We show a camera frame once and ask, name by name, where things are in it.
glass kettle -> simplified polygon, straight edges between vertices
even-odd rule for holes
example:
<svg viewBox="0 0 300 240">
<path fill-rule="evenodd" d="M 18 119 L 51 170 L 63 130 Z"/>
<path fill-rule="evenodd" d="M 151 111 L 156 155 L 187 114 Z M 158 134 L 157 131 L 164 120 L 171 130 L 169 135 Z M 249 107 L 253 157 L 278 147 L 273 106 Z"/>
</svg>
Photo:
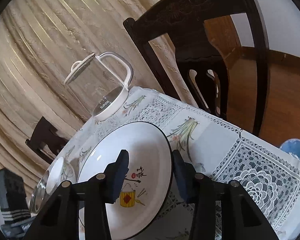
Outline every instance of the glass kettle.
<svg viewBox="0 0 300 240">
<path fill-rule="evenodd" d="M 127 71 L 124 81 L 114 72 L 113 67 L 108 66 L 118 62 Z M 132 78 L 132 66 L 120 55 L 114 52 L 105 52 L 99 56 L 92 53 L 84 60 L 73 63 L 64 85 L 70 88 L 92 116 L 103 121 L 118 111 L 126 101 Z"/>
</svg>

blue object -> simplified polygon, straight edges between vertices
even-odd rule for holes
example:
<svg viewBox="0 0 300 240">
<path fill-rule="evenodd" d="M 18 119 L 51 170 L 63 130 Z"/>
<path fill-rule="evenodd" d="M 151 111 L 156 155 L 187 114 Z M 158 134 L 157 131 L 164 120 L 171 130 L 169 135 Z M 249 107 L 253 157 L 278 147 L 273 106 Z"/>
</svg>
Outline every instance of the blue object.
<svg viewBox="0 0 300 240">
<path fill-rule="evenodd" d="M 292 155 L 300 160 L 300 139 L 286 140 L 281 146 L 280 150 Z"/>
</svg>

supor logo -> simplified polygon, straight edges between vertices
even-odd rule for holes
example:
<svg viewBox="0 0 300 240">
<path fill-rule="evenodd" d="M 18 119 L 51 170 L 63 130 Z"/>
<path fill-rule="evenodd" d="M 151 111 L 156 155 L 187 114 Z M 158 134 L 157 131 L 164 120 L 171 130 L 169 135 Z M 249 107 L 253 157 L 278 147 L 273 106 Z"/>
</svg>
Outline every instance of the supor logo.
<svg viewBox="0 0 300 240">
<path fill-rule="evenodd" d="M 100 108 L 102 109 L 102 108 L 104 108 L 107 104 L 109 104 L 110 102 L 109 102 L 109 100 L 107 100 L 102 106 L 100 106 Z"/>
</svg>

screw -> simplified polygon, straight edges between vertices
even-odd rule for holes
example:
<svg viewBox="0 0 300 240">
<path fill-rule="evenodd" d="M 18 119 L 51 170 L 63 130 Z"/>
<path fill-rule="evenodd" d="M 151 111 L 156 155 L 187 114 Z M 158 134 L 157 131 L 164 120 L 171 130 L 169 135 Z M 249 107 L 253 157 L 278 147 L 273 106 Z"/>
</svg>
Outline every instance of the screw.
<svg viewBox="0 0 300 240">
<path fill-rule="evenodd" d="M 203 179 L 203 178 L 204 178 L 204 175 L 203 175 L 201 172 L 197 172 L 197 173 L 194 175 L 194 177 L 195 177 L 196 179 Z"/>
<path fill-rule="evenodd" d="M 104 179 L 106 177 L 106 175 L 104 174 L 104 173 L 98 173 L 97 175 L 96 175 L 96 178 L 97 179 Z"/>
<path fill-rule="evenodd" d="M 70 182 L 69 181 L 64 181 L 62 184 L 61 184 L 62 187 L 69 187 L 70 186 Z"/>
<path fill-rule="evenodd" d="M 232 187 L 239 187 L 240 183 L 237 180 L 231 180 L 230 185 Z"/>
</svg>

plate rim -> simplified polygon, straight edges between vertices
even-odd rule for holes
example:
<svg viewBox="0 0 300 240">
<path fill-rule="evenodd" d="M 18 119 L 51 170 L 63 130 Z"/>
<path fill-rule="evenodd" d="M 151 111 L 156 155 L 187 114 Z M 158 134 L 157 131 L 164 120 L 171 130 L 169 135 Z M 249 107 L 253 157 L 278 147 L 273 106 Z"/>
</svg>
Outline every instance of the plate rim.
<svg viewBox="0 0 300 240">
<path fill-rule="evenodd" d="M 148 123 L 148 124 L 151 124 L 151 125 L 153 125 L 154 127 L 156 127 L 156 128 L 163 134 L 164 138 L 165 138 L 166 141 L 167 141 L 167 144 L 168 144 L 169 150 L 170 150 L 170 161 L 171 161 L 170 181 L 169 181 L 169 185 L 168 185 L 168 188 L 167 188 L 167 193 L 166 193 L 166 195 L 165 195 L 165 197 L 164 197 L 164 200 L 163 200 L 163 202 L 162 202 L 162 204 L 161 204 L 161 206 L 160 206 L 158 212 L 155 214 L 155 216 L 152 218 L 152 220 L 151 220 L 151 221 L 150 221 L 143 229 L 141 229 L 140 231 L 138 231 L 136 234 L 134 234 L 134 235 L 132 235 L 132 236 L 130 236 L 130 237 L 128 237 L 128 238 L 124 238 L 124 239 L 122 239 L 122 240 L 128 240 L 128 239 L 130 239 L 130 238 L 133 238 L 133 237 L 139 235 L 139 234 L 142 233 L 144 230 L 146 230 L 146 229 L 149 227 L 149 225 L 152 224 L 152 222 L 153 222 L 154 219 L 157 217 L 157 215 L 160 213 L 160 211 L 161 211 L 162 208 L 163 208 L 164 203 L 165 203 L 166 200 L 167 200 L 167 197 L 168 197 L 169 192 L 170 192 L 170 189 L 171 189 L 172 179 L 173 179 L 173 157 L 172 157 L 171 145 L 170 145 L 170 143 L 169 143 L 169 140 L 168 140 L 167 136 L 164 134 L 164 132 L 163 132 L 158 126 L 156 126 L 155 124 L 150 123 L 150 122 L 145 122 L 145 121 L 135 121 L 135 122 L 126 123 L 126 124 L 124 124 L 124 125 L 122 125 L 122 126 L 119 126 L 119 127 L 117 127 L 116 129 L 114 129 L 113 131 L 111 131 L 111 133 L 113 133 L 115 130 L 117 130 L 117 129 L 119 129 L 119 128 L 125 126 L 125 125 L 131 124 L 131 123 L 141 123 L 141 122 L 143 122 L 143 123 Z M 78 180 L 79 180 L 81 171 L 82 171 L 82 169 L 83 169 L 83 167 L 84 167 L 86 161 L 88 160 L 89 156 L 88 156 L 88 157 L 86 158 L 86 160 L 84 161 L 84 164 L 83 164 L 83 166 L 82 166 L 82 168 L 81 168 L 81 170 L 80 170 L 80 172 L 79 172 L 79 175 L 78 175 Z M 84 226 L 84 224 L 82 223 L 80 217 L 79 217 L 79 221 L 80 221 L 80 223 L 82 224 L 82 226 L 85 228 L 85 226 Z"/>
</svg>

